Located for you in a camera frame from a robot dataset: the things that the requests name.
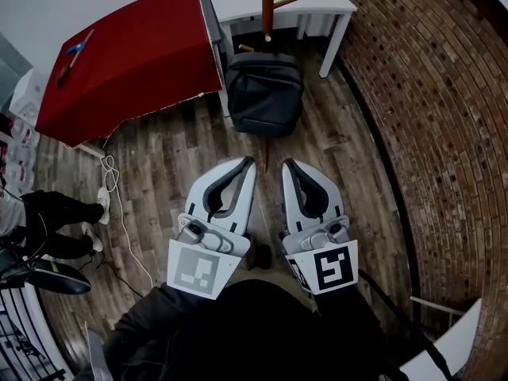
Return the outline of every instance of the wooden handle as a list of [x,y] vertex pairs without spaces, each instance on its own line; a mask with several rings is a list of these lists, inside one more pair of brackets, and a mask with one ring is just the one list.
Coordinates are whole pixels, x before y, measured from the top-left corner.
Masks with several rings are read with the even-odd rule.
[[243,44],[238,45],[238,49],[241,49],[242,51],[247,51],[247,52],[254,52],[254,48],[249,47],[247,45],[243,45]]
[[273,29],[273,0],[263,0],[263,13],[262,13],[262,22],[263,22],[263,35],[264,35],[264,43],[263,43],[263,52],[270,52],[270,33]]
[[274,3],[273,9],[278,9],[279,7],[285,6],[286,4],[297,2],[298,0],[279,0],[278,2]]
[[65,80],[67,79],[69,72],[71,71],[71,66],[66,64],[60,70],[60,73],[56,76],[56,87],[62,87],[64,85]]

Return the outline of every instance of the black strap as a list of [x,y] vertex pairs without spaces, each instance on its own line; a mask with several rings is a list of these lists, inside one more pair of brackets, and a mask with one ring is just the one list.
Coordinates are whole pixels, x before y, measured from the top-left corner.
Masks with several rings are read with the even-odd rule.
[[429,338],[421,332],[421,330],[404,314],[404,312],[402,312],[391,301],[391,299],[388,297],[388,295],[383,292],[383,290],[379,287],[379,285],[376,283],[376,281],[374,279],[372,279],[367,274],[367,272],[359,269],[358,273],[374,289],[374,291],[379,295],[379,297],[383,300],[383,302],[385,302],[387,304],[387,306],[395,314],[397,319],[411,331],[413,336],[416,337],[416,340],[418,341],[418,343],[420,343],[421,346],[427,351],[430,358],[436,364],[437,368],[439,368],[441,370],[441,372],[443,373],[444,377],[448,381],[457,380],[457,379],[453,378],[452,374],[450,373],[450,370],[448,369],[448,365],[446,364],[446,359],[439,352],[439,350],[437,350],[434,343],[431,340],[429,340]]

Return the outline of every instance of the power cord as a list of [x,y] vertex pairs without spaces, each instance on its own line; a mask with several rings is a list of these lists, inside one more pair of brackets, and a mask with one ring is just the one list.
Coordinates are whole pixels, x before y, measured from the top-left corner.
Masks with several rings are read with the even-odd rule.
[[[140,298],[143,298],[143,295],[140,294],[138,291],[136,291],[134,288],[132,288],[130,286],[130,284],[125,281],[117,272],[117,269],[115,268],[115,266],[112,265],[111,262],[109,261],[106,261],[106,254],[104,254],[104,252],[98,252],[99,254],[102,254],[102,258],[101,258],[101,262],[98,264],[97,267],[95,267],[96,270],[98,270],[103,264],[107,265],[109,268],[111,268],[111,271],[113,271],[114,273],[114,276],[116,276],[120,281],[122,281],[125,285],[127,285],[127,287],[134,293],[136,294],[137,296],[139,296]],[[78,269],[78,271],[81,271],[82,269],[84,269],[88,264],[91,264],[94,259],[92,257],[92,254],[89,254],[90,256],[90,261],[87,261],[86,263],[84,263],[80,269]]]
[[[130,252],[131,256],[134,257],[136,262],[140,265],[140,267],[143,269],[143,271],[146,273],[146,275],[150,278],[150,284],[151,284],[151,286],[153,288],[153,279],[152,279],[152,276],[150,275],[148,270],[144,267],[144,265],[141,263],[141,261],[139,261],[139,259],[134,255],[134,253],[133,253],[133,247],[132,247],[132,245],[130,243],[129,233],[127,232],[127,228],[125,227],[124,208],[123,208],[123,205],[121,204],[120,191],[118,190],[118,181],[120,180],[120,171],[114,167],[114,158],[113,158],[113,156],[107,156],[106,158],[101,158],[101,165],[102,165],[102,168],[105,171],[104,176],[102,177],[102,185],[106,188],[106,190],[109,193],[111,193],[113,191],[117,192],[118,203],[120,204],[121,225],[124,228],[125,235],[127,236],[127,242],[129,244],[129,252]],[[111,179],[113,180],[113,183],[114,183],[113,187],[111,189],[108,189],[108,186],[106,185],[106,180],[107,180],[108,175],[111,175]]]

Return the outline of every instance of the wooden pole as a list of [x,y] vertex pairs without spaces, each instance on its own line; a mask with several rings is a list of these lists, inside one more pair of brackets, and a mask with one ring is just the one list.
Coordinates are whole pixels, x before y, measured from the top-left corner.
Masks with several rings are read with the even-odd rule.
[[88,42],[88,39],[91,37],[92,33],[94,33],[94,29],[91,29],[90,32],[87,35],[87,38],[85,38],[85,41],[83,42],[83,46],[80,50],[77,51],[77,53],[74,55],[74,59],[72,60],[71,64],[66,64],[62,67],[58,75],[56,76],[56,86],[62,87],[65,79],[69,76],[69,73],[71,72],[72,67],[74,67],[74,64],[76,63],[76,60],[78,60],[79,55],[81,54],[81,51],[85,48],[85,45]]
[[263,52],[271,51],[271,31],[273,30],[273,0],[263,0]]

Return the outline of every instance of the table leg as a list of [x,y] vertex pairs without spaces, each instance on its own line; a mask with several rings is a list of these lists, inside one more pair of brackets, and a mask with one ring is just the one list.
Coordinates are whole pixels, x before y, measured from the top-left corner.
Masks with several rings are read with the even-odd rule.
[[305,35],[307,24],[309,23],[310,14],[300,14],[298,16],[298,30],[296,32],[296,39],[302,40]]
[[335,21],[335,14],[327,14],[325,21],[323,23],[323,33],[322,35],[328,37],[332,31],[333,22]]
[[215,64],[217,66],[217,71],[219,72],[219,78],[221,79],[222,85],[222,90],[219,91],[219,100],[221,101],[222,113],[224,114],[224,117],[229,117],[228,91],[225,89],[225,79],[224,72],[222,71],[221,53],[219,52],[219,47],[217,44],[214,44],[214,55],[215,55]]
[[333,31],[332,39],[330,40],[328,50],[326,51],[325,58],[323,59],[323,64],[321,65],[321,69],[319,70],[319,75],[322,78],[326,78],[326,76],[328,76],[330,72],[330,68],[332,67],[335,55],[339,50],[342,37],[344,36],[346,28],[348,27],[350,18],[351,13],[347,13],[340,15],[339,19],[337,20],[337,25],[335,25],[335,31]]
[[233,35],[231,34],[231,24],[222,23],[221,31],[224,34],[222,43],[224,44],[225,54],[228,57],[228,60],[230,60],[235,55],[235,49],[233,47]]

